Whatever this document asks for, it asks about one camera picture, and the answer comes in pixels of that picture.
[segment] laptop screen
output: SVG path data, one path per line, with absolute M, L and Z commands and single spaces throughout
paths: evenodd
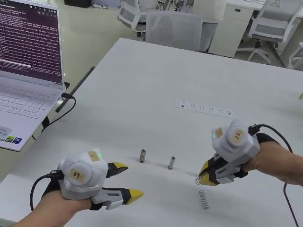
M 0 70 L 62 82 L 57 10 L 0 0 Z

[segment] hand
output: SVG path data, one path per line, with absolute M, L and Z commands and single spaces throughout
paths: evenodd
M 50 192 L 41 199 L 32 213 L 14 227 L 63 227 L 78 211 L 90 207 L 90 199 L 66 200 L 61 191 Z
M 260 144 L 260 152 L 243 165 L 245 172 L 258 170 L 279 180 L 303 186 L 303 157 L 295 155 L 275 142 Z

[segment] wrist strap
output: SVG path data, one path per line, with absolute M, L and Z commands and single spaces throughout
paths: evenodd
M 279 144 L 275 139 L 271 138 L 270 136 L 268 136 L 265 133 L 260 132 L 260 133 L 257 133 L 256 136 L 257 136 L 259 144 L 264 143 L 264 142 L 270 142 L 270 141 Z

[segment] laptop sticker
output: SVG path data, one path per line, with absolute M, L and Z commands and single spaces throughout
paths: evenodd
M 16 138 L 12 141 L 12 143 L 19 144 L 19 143 L 21 142 L 21 140 L 22 140 L 22 138 L 16 137 Z
M 8 137 L 6 138 L 6 140 L 5 140 L 5 142 L 11 143 L 11 142 L 14 140 L 14 138 L 15 138 L 15 137 L 13 137 L 13 136 L 8 136 Z
M 11 133 L 12 129 L 0 125 L 0 141 L 5 141 L 7 136 Z

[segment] laptop keyboard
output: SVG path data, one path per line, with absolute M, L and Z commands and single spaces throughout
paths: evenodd
M 58 93 L 33 92 L 12 86 L 0 86 L 0 112 L 38 119 Z

